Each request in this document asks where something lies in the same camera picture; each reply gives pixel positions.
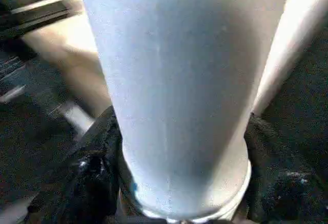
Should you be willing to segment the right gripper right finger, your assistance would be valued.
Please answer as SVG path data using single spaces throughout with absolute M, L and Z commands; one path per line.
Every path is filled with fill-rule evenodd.
M 244 134 L 252 175 L 245 195 L 256 223 L 327 223 L 327 185 L 289 141 L 252 114 Z

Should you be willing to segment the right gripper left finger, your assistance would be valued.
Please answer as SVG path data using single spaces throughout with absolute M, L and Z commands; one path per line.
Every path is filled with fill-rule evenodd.
M 27 210 L 28 223 L 102 223 L 116 212 L 121 134 L 107 108 L 48 176 Z

